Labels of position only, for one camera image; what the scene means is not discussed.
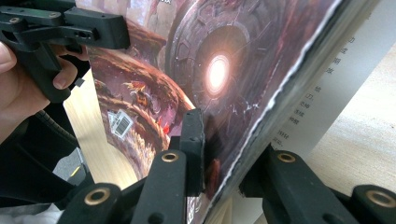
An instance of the glowing portal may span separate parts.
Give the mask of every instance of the glowing portal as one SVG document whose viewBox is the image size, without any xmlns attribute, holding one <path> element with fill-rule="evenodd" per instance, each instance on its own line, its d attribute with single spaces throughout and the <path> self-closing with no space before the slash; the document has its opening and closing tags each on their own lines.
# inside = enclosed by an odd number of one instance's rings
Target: glowing portal
<svg viewBox="0 0 396 224">
<path fill-rule="evenodd" d="M 212 59 L 206 70 L 206 86 L 213 95 L 219 94 L 227 83 L 230 64 L 224 55 Z"/>
</svg>

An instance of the curved poster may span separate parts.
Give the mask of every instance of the curved poster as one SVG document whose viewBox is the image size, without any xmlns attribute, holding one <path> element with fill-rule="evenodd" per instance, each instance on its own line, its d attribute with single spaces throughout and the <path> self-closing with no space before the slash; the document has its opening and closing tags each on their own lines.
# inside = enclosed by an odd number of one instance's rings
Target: curved poster
<svg viewBox="0 0 396 224">
<path fill-rule="evenodd" d="M 203 222 L 339 2 L 77 0 L 128 24 L 128 49 L 90 49 L 107 141 L 143 178 L 183 114 L 202 108 L 205 190 L 188 199 L 187 220 Z"/>
</svg>

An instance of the wooden surface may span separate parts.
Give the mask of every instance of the wooden surface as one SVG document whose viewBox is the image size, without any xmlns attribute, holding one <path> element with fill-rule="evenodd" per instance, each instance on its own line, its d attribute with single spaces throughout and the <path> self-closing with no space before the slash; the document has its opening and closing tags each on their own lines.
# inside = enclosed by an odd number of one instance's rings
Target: wooden surface
<svg viewBox="0 0 396 224">
<path fill-rule="evenodd" d="M 125 188 L 136 181 L 134 172 L 122 154 L 106 142 L 91 73 L 85 80 L 64 106 L 95 182 Z M 307 163 L 326 185 L 345 194 L 360 184 L 396 191 L 396 46 L 314 148 Z"/>
<path fill-rule="evenodd" d="M 306 161 L 348 195 L 361 184 L 396 192 L 396 44 Z"/>
<path fill-rule="evenodd" d="M 134 170 L 122 153 L 111 146 L 105 135 L 91 70 L 80 88 L 74 88 L 64 108 L 87 160 L 93 180 L 125 189 L 136 181 Z"/>
</svg>

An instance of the finger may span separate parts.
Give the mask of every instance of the finger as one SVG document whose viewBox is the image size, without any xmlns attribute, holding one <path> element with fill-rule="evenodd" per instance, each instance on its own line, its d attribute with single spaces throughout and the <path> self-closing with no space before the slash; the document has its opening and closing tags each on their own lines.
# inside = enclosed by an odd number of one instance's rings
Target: finger
<svg viewBox="0 0 396 224">
<path fill-rule="evenodd" d="M 12 50 L 0 42 L 0 73 L 4 73 L 15 66 L 17 58 Z"/>
<path fill-rule="evenodd" d="M 77 68 L 65 59 L 58 57 L 62 71 L 53 79 L 53 86 L 59 90 L 63 90 L 70 86 L 77 75 Z"/>
<path fill-rule="evenodd" d="M 75 56 L 76 58 L 82 60 L 82 61 L 88 61 L 89 57 L 88 57 L 88 52 L 87 52 L 87 48 L 85 48 L 85 46 L 81 46 L 82 52 L 81 53 L 76 53 L 73 51 L 69 51 L 66 49 L 65 46 L 61 46 L 61 45 L 51 45 L 53 52 L 58 55 L 58 56 L 62 56 L 62 55 L 72 55 Z"/>
</svg>

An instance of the black clamp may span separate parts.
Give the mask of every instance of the black clamp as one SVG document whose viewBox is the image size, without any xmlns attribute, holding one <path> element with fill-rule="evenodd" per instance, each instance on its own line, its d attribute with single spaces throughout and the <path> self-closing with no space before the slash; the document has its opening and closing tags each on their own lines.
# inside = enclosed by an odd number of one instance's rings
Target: black clamp
<svg viewBox="0 0 396 224">
<path fill-rule="evenodd" d="M 66 46 L 76 52 L 81 51 L 80 45 L 105 49 L 130 46 L 122 16 L 76 7 L 49 11 L 0 6 L 0 30 L 0 41 L 15 51 L 18 61 L 53 103 L 64 101 L 70 90 L 58 90 L 52 85 L 62 67 L 50 44 Z"/>
<path fill-rule="evenodd" d="M 396 194 L 374 185 L 349 198 L 326 187 L 301 157 L 271 146 L 240 185 L 246 197 L 262 198 L 268 223 L 395 223 Z"/>
<path fill-rule="evenodd" d="M 204 142 L 202 111 L 193 109 L 183 118 L 181 136 L 155 156 L 146 178 L 124 190 L 113 184 L 83 189 L 58 223 L 186 223 L 187 197 L 204 189 Z"/>
</svg>

